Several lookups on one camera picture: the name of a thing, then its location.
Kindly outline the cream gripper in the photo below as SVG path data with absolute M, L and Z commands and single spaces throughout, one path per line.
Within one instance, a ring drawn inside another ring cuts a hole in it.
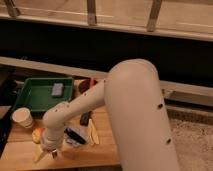
M 47 154 L 50 154 L 52 156 L 51 152 L 53 150 L 55 150 L 55 149 L 57 150 L 57 153 L 58 153 L 58 150 L 61 148 L 62 143 L 63 143 L 62 139 L 59 139 L 59 140 L 49 140 L 46 137 L 42 137 L 41 138 L 41 143 L 38 144 L 36 146 L 36 149 L 35 149 L 34 162 L 38 163 Z

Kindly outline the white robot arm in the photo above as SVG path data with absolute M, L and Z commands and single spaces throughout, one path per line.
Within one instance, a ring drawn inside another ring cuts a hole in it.
M 123 171 L 180 171 L 158 72 L 144 59 L 118 63 L 85 93 L 48 110 L 41 148 L 57 149 L 68 120 L 101 106 L 109 115 Z

